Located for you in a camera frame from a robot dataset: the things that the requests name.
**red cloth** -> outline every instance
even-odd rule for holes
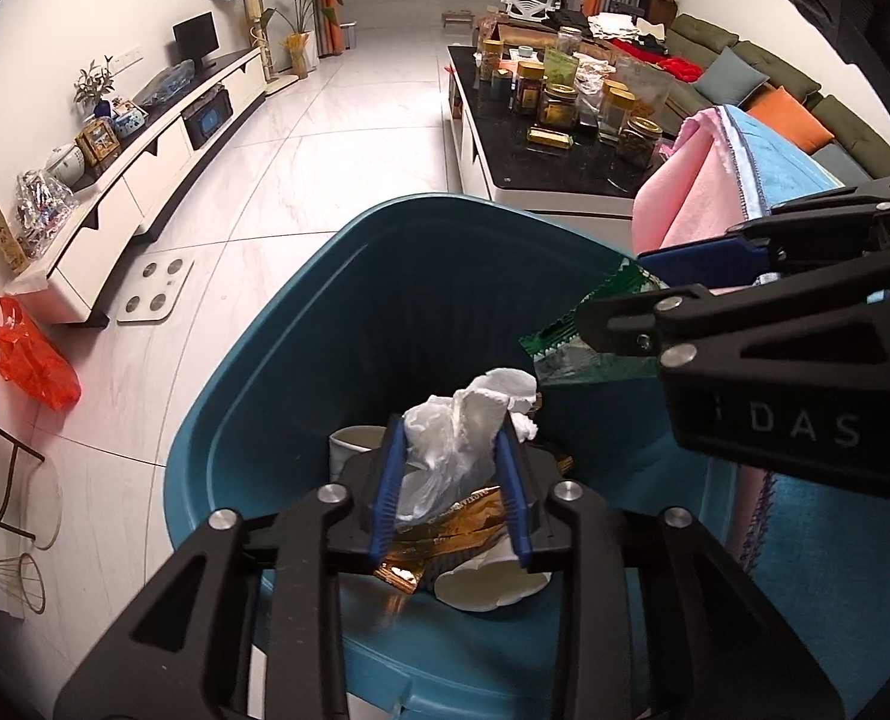
[[[632,46],[630,43],[624,42],[624,40],[612,40],[611,43],[616,49],[621,49],[625,53],[630,53],[636,59],[640,59],[643,62],[653,62],[654,64],[658,64],[665,58],[659,53],[647,52],[644,49],[640,49],[638,46]]]
[[[688,62],[688,59],[682,59],[680,56],[670,56],[658,63],[658,66],[666,73],[671,73],[680,81],[687,83],[695,83],[701,78],[704,70],[697,65]]]
[[[701,67],[691,64],[691,62],[688,62],[688,59],[683,59],[680,56],[660,56],[657,53],[647,52],[644,49],[640,49],[638,46],[626,43],[624,40],[613,40],[612,45],[616,47],[616,49],[621,49],[625,53],[630,53],[636,59],[640,59],[643,62],[650,62],[653,65],[658,65],[666,73],[671,73],[680,81],[695,83],[701,78],[701,74],[704,73],[704,70],[701,69]]]

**potted plant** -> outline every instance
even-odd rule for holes
[[[112,57],[106,56],[106,66],[97,67],[95,60],[92,60],[88,70],[83,68],[79,71],[81,75],[76,81],[76,103],[91,107],[96,119],[112,115],[112,106],[103,100],[105,95],[115,90],[115,83],[108,69],[111,61]]]
[[[337,0],[339,5],[343,5],[342,0]],[[293,0],[294,2],[294,19],[288,18],[285,13],[277,8],[266,9],[261,15],[261,25],[268,26],[269,20],[275,13],[278,13],[291,27],[291,34],[282,42],[285,50],[291,57],[291,69],[300,79],[304,79],[309,74],[309,67],[318,64],[317,50],[312,52],[313,56],[308,55],[308,47],[314,47],[314,40],[309,42],[314,34],[314,9],[318,6],[322,15],[329,22],[338,26],[338,16],[335,9],[328,5],[322,4],[318,0]]]

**pink towel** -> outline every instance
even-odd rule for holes
[[[686,119],[669,161],[635,197],[631,221],[635,254],[715,238],[744,221],[729,148],[717,108]]]

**orange bag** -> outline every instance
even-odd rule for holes
[[[0,298],[0,375],[52,410],[79,402],[82,386],[72,365],[26,316],[15,298]]]

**white tile floor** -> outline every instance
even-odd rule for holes
[[[172,552],[163,466],[182,418],[242,331],[357,214],[402,194],[459,191],[440,67],[443,47],[467,44],[468,33],[373,29],[357,40],[253,114],[148,247],[194,257],[173,314],[155,325],[113,319],[60,341],[82,400],[67,415],[42,409],[34,445],[58,469],[62,530],[36,556],[46,613],[10,634],[12,665],[47,716],[74,666]],[[111,317],[122,300],[116,285],[138,253],[127,252],[103,293]],[[353,716],[375,712],[357,702]]]

